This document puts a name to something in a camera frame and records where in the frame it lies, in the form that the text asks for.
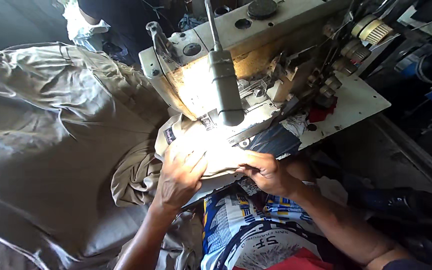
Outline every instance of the metal plate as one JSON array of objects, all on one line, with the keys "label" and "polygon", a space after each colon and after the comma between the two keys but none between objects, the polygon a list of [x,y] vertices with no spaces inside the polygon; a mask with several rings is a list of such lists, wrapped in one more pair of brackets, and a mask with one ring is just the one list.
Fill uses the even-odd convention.
[{"label": "metal plate", "polygon": [[360,77],[354,74],[347,77],[337,71],[335,74],[343,86],[336,90],[338,100],[334,113],[324,121],[313,123],[317,127],[315,131],[303,133],[299,138],[300,150],[391,106]]}]

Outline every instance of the clothing label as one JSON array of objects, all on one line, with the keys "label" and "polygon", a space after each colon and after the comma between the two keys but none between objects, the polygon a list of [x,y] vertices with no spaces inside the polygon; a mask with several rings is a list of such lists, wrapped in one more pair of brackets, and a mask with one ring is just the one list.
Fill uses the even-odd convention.
[{"label": "clothing label", "polygon": [[170,145],[174,140],[176,140],[176,136],[173,133],[173,128],[170,127],[164,131],[164,138],[166,138],[166,142]]}]

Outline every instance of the hand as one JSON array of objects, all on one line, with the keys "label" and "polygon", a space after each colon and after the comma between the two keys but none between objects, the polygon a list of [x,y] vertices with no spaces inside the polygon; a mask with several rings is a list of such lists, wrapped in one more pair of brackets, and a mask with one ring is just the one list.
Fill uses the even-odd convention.
[{"label": "hand", "polygon": [[205,150],[182,146],[175,140],[165,153],[163,168],[153,204],[166,211],[179,212],[200,189],[201,176],[206,171]]},{"label": "hand", "polygon": [[262,191],[268,194],[290,198],[298,185],[304,185],[299,179],[292,177],[286,169],[281,168],[279,161],[271,154],[246,150],[240,158],[240,167],[236,172],[249,176]]}]

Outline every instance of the right hand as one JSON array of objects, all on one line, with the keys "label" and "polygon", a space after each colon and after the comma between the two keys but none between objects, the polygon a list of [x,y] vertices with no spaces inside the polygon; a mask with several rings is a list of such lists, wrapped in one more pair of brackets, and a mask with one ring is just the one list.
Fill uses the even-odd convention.
[{"label": "right hand", "polygon": [[290,198],[298,185],[303,184],[299,179],[292,177],[279,161],[271,154],[263,154],[245,150],[240,157],[237,173],[249,176],[258,187],[272,195]]}]

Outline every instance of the red fabric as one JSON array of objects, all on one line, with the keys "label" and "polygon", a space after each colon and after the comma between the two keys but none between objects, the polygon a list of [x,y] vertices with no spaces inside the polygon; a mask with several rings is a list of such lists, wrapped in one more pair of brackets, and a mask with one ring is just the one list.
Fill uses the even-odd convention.
[{"label": "red fabric", "polygon": [[331,105],[331,107],[329,107],[329,108],[322,109],[320,107],[315,107],[315,106],[311,107],[311,109],[309,110],[309,116],[308,116],[309,123],[316,123],[316,122],[324,121],[328,114],[334,113],[337,102],[338,102],[338,97],[335,96],[333,105]]},{"label": "red fabric", "polygon": [[[334,266],[322,261],[313,252],[302,247],[295,255],[277,263],[266,270],[333,270]],[[233,267],[233,270],[246,270],[240,267]]]}]

